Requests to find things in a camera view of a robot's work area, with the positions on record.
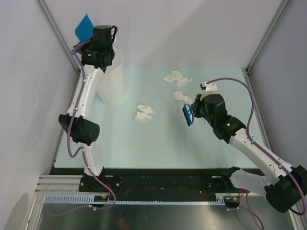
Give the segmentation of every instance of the black joint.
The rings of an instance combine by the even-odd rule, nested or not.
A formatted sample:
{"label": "black joint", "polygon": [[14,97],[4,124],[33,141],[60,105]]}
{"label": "black joint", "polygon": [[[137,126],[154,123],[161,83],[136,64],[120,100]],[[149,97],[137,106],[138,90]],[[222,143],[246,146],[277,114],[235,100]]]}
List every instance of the black joint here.
{"label": "black joint", "polygon": [[115,56],[113,42],[116,32],[116,26],[95,26],[92,41],[86,44],[86,48],[82,48],[82,64],[92,65],[96,69],[100,68],[105,72],[107,66],[112,65],[112,60]]}
{"label": "black joint", "polygon": [[202,84],[200,84],[200,86],[202,90],[205,90],[207,88],[207,86],[203,86]]}
{"label": "black joint", "polygon": [[[307,193],[307,171],[302,166],[292,168],[290,172],[301,187],[303,194]],[[275,185],[265,186],[268,202],[281,213],[287,212],[300,199],[301,195],[289,175],[279,176]]]}
{"label": "black joint", "polygon": [[201,100],[201,94],[191,104],[195,118],[204,118],[213,128],[213,133],[220,140],[229,144],[230,138],[246,126],[236,117],[228,115],[225,100],[220,94],[209,94]]}
{"label": "black joint", "polygon": [[[59,115],[59,123],[66,133],[68,133],[68,126],[71,122],[69,114]],[[100,127],[98,124],[84,119],[82,116],[75,117],[71,126],[71,137],[73,142],[81,142],[88,146],[98,139]]]}
{"label": "black joint", "polygon": [[230,177],[231,177],[231,175],[235,172],[235,171],[237,171],[237,170],[239,170],[240,168],[238,168],[238,167],[235,167],[235,166],[233,166],[233,167],[231,167],[230,169],[228,169],[227,171],[225,171],[224,173],[222,173],[222,179],[223,179],[223,181],[224,181],[224,184],[225,184],[225,187],[226,187],[226,190],[227,191],[230,191],[231,189],[232,189],[232,187],[233,187],[233,185],[232,185],[232,183],[231,183],[231,181],[230,181]]}

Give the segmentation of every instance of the paper towel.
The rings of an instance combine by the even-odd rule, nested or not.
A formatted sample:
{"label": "paper towel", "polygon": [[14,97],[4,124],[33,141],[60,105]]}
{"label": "paper towel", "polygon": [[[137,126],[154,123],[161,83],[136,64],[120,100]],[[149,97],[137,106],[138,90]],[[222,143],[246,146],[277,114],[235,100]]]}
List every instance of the paper towel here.
{"label": "paper towel", "polygon": [[138,105],[137,107],[139,110],[141,110],[142,112],[144,113],[147,113],[147,114],[154,114],[154,110],[147,104],[143,105],[143,104],[140,104]]}
{"label": "paper towel", "polygon": [[192,102],[193,102],[191,98],[184,96],[181,91],[174,92],[173,98],[177,101],[183,101],[187,104],[192,104]]}
{"label": "paper towel", "polygon": [[171,82],[179,81],[179,80],[182,80],[182,79],[183,79],[182,74],[178,70],[175,70],[175,71],[172,71],[171,74],[164,77],[163,81],[167,81],[167,82],[171,83]]}
{"label": "paper towel", "polygon": [[180,86],[183,86],[185,84],[190,83],[191,81],[192,81],[192,78],[190,78],[190,79],[189,78],[184,78],[184,79],[181,79],[181,80],[177,81],[176,85],[178,87],[180,87]]}
{"label": "paper towel", "polygon": [[134,117],[134,119],[138,119],[139,122],[144,122],[148,119],[151,119],[152,116],[148,115],[147,113],[144,112],[137,112],[136,116]]}

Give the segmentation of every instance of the blue object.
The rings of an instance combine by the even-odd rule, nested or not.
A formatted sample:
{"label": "blue object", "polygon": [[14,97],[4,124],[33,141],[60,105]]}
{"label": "blue object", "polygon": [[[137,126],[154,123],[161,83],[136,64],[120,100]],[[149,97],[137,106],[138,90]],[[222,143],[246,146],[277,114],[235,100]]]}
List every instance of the blue object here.
{"label": "blue object", "polygon": [[93,30],[94,30],[94,25],[91,22],[91,19],[86,14],[75,29],[75,34],[79,39],[78,44],[86,42],[87,40],[91,39],[93,37]]}
{"label": "blue object", "polygon": [[194,112],[189,104],[184,104],[182,108],[184,117],[186,118],[188,126],[192,125],[194,122]]}

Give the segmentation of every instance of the white plastic container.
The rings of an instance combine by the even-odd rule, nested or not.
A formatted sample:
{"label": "white plastic container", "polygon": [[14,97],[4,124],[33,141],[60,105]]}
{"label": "white plastic container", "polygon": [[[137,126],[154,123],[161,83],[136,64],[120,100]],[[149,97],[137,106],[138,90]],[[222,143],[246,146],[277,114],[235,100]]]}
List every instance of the white plastic container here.
{"label": "white plastic container", "polygon": [[106,73],[98,83],[97,94],[108,104],[120,102],[127,91],[127,81],[123,67],[123,54],[113,47],[115,56],[113,64],[106,68]]}

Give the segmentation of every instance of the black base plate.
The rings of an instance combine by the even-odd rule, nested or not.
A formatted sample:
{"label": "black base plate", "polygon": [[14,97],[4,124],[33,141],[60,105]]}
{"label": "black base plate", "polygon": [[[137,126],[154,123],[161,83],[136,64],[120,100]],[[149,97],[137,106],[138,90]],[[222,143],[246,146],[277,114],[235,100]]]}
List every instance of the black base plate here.
{"label": "black base plate", "polygon": [[[84,169],[55,169],[50,174],[83,175],[80,192],[107,192]],[[99,179],[110,184],[118,200],[192,202],[215,201],[216,193],[237,193],[229,179],[222,178],[229,169],[103,169]],[[247,172],[262,175],[259,169]]]}

